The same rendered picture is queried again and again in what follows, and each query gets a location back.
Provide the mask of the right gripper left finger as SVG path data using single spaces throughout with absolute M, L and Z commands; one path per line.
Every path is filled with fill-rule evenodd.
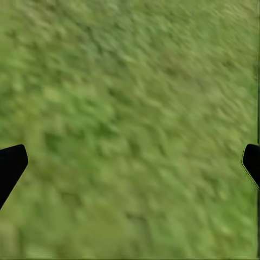
M 28 157 L 23 144 L 0 150 L 0 209 L 27 165 Z

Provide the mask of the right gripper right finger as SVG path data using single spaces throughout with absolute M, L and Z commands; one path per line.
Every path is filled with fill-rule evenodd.
M 260 146 L 247 144 L 243 164 L 260 188 Z

